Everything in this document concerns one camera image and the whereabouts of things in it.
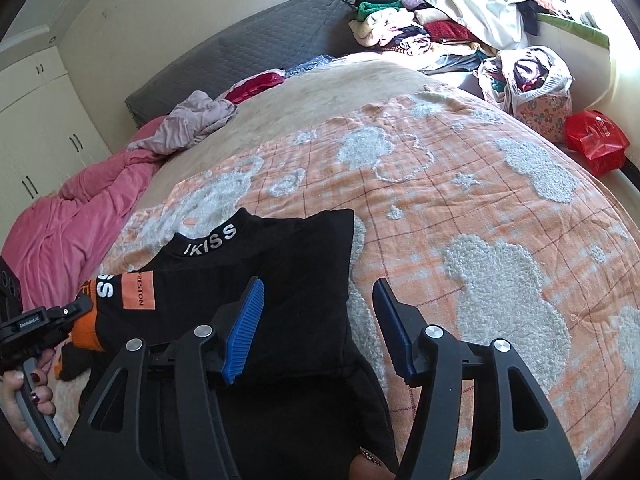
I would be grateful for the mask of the left hand painted nails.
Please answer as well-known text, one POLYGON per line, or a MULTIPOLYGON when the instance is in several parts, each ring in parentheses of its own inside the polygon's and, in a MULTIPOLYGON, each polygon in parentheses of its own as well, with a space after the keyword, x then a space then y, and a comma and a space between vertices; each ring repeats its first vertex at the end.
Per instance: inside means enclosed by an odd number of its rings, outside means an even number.
MULTIPOLYGON (((36 368, 30 373, 30 380, 34 385, 32 392, 24 394, 24 403, 30 402, 40 414, 54 416, 55 405, 52 401, 53 392, 48 386, 48 371, 50 370, 55 351, 47 349, 42 352, 36 368)), ((28 422, 21 411, 18 396, 25 383, 25 374, 21 370, 7 370, 1 381, 1 409, 14 434, 24 445, 32 451, 41 454, 37 442, 28 422)))

